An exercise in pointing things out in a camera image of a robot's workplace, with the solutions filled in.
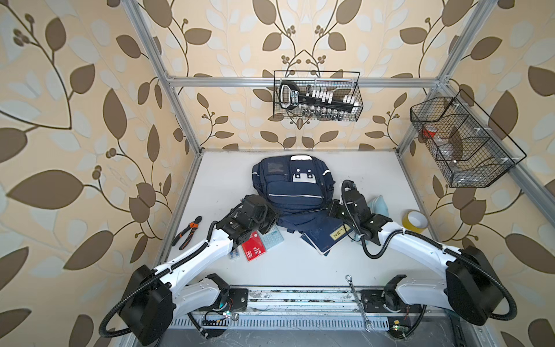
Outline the navy blue book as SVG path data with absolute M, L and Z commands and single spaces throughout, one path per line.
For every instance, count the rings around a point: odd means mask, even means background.
M 351 227 L 338 218 L 323 218 L 311 231 L 305 231 L 301 240 L 318 251 L 319 254 L 328 256 L 330 250 L 348 236 Z

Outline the navy blue backpack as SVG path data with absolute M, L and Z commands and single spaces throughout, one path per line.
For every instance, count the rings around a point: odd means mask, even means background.
M 335 180 L 323 160 L 297 154 L 262 159 L 252 167 L 254 189 L 279 213 L 288 232 L 316 230 L 328 218 Z

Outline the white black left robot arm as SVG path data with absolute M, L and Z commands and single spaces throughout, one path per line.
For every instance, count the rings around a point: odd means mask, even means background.
M 204 240 L 173 260 L 134 272 L 121 300 L 101 321 L 102 338 L 132 334 L 147 346 L 160 339 L 178 313 L 225 302 L 229 285 L 210 274 L 193 279 L 216 260 L 247 242 L 252 233 L 270 231 L 279 212 L 259 195 L 247 195 L 220 221 L 213 221 Z

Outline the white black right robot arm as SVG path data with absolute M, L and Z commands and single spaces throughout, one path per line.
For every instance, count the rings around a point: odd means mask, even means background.
M 478 248 L 442 244 L 371 212 L 351 180 L 341 185 L 338 217 L 354 228 L 369 259 L 378 260 L 387 250 L 395 250 L 437 274 L 434 280 L 411 279 L 405 274 L 392 278 L 382 290 L 381 301 L 388 311 L 399 312 L 413 305 L 437 307 L 473 325 L 517 317 L 516 300 Z

